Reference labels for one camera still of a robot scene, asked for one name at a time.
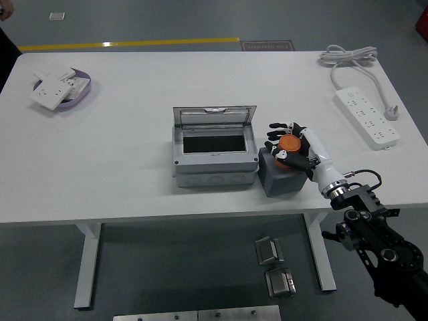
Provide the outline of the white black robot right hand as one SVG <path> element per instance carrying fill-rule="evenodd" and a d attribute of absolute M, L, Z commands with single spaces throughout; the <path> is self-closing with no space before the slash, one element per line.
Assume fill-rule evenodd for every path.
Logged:
<path fill-rule="evenodd" d="M 345 176 L 333 167 L 330 156 L 312 130 L 295 122 L 276 122 L 269 127 L 272 131 L 267 133 L 265 147 L 276 161 L 305 173 L 312 182 L 318 184 L 319 192 L 326 199 L 349 190 Z M 299 139 L 300 152 L 287 151 L 280 146 L 280 139 L 287 134 Z"/>

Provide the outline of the person's left hand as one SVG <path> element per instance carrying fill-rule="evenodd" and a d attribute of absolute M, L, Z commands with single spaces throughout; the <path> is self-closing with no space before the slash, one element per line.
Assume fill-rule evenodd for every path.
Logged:
<path fill-rule="evenodd" d="M 0 20 L 5 21 L 9 19 L 14 12 L 13 2 L 12 0 L 0 0 L 0 6 L 1 6 Z"/>

